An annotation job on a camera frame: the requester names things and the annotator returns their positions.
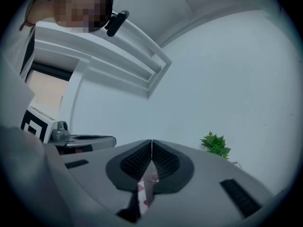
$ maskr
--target window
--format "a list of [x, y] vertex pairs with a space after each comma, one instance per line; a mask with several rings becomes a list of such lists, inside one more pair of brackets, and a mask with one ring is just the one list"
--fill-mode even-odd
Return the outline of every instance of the window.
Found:
[[71, 74], [69, 71], [33, 63], [26, 79], [26, 84], [35, 94], [30, 106], [57, 120]]

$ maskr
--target green plant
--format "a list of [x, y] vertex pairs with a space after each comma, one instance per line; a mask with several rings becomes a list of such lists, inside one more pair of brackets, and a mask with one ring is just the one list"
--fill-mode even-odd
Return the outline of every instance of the green plant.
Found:
[[223, 157], [224, 159], [229, 159], [228, 153], [230, 152], [230, 148], [225, 147], [225, 140], [223, 136], [217, 137], [217, 135], [213, 135], [213, 133], [209, 132], [204, 139], [200, 139], [202, 141], [201, 145], [207, 148], [207, 151], [216, 155]]

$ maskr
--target black earpiece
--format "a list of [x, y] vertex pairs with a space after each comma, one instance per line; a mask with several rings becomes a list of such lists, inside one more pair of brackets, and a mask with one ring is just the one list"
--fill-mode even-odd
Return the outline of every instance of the black earpiece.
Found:
[[104, 27], [107, 30], [107, 35], [113, 37], [128, 16], [129, 12], [127, 10], [123, 10], [118, 14], [112, 13], [108, 24]]

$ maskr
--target white wall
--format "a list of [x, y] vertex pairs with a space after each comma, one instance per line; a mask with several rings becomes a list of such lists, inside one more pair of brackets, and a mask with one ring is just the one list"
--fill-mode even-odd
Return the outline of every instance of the white wall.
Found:
[[232, 161], [274, 194], [298, 162], [302, 58], [262, 11], [199, 26], [164, 49], [173, 60], [148, 100], [98, 84], [85, 74], [72, 133], [113, 135], [117, 145], [160, 139], [200, 148], [224, 135]]

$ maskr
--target black vent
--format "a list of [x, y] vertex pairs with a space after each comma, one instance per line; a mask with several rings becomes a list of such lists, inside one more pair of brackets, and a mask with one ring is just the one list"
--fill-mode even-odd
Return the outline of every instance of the black vent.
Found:
[[85, 165], [88, 163], [89, 162], [87, 160], [80, 160], [80, 161], [73, 161], [73, 162], [65, 163], [65, 166], [67, 169], [71, 169], [71, 168], [82, 166], [82, 165]]
[[244, 217], [254, 214], [261, 208], [235, 180], [225, 180], [220, 184]]
[[152, 149], [150, 145], [142, 147], [121, 164], [121, 170], [136, 180], [140, 180], [151, 162]]
[[157, 168], [159, 179], [174, 174], [180, 167], [180, 161], [177, 156], [169, 153], [156, 144], [153, 144], [152, 146], [152, 161]]

